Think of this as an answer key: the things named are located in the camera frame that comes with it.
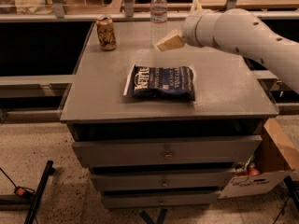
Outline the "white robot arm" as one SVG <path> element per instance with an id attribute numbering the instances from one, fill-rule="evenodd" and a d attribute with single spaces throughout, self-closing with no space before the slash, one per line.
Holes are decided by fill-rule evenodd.
<path id="1" fill-rule="evenodd" d="M 184 45 L 210 47 L 252 59 L 299 93 L 299 43 L 274 33 L 245 9 L 214 12 L 194 2 L 181 28 L 161 38 L 154 47 L 167 51 Z"/>

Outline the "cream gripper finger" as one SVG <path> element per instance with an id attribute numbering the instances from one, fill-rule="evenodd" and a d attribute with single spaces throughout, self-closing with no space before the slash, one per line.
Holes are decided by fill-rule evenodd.
<path id="1" fill-rule="evenodd" d="M 191 13 L 199 13 L 203 10 L 201 4 L 199 3 L 198 0 L 192 0 L 192 6 L 190 9 Z"/>
<path id="2" fill-rule="evenodd" d="M 167 51 L 171 49 L 180 49 L 185 45 L 185 41 L 182 36 L 182 32 L 179 30 L 171 31 L 167 36 L 161 38 L 154 44 L 154 47 L 161 51 Z"/>

